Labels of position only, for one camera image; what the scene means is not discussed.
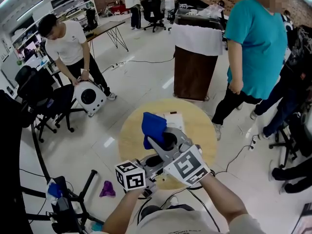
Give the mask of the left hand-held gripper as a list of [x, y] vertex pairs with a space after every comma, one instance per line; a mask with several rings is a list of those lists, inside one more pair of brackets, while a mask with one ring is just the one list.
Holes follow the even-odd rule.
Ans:
[[127, 160], [115, 166], [118, 183], [124, 191], [143, 190], [143, 197], [150, 198], [157, 190], [156, 177], [163, 172], [159, 155], [149, 155], [142, 160]]

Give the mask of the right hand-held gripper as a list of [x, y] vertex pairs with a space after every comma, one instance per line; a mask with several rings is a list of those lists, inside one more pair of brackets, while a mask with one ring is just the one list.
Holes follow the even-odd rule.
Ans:
[[211, 172], [202, 151], [179, 128], [167, 127], [164, 141], [150, 136], [148, 142], [164, 162], [164, 171], [187, 186], [193, 186]]

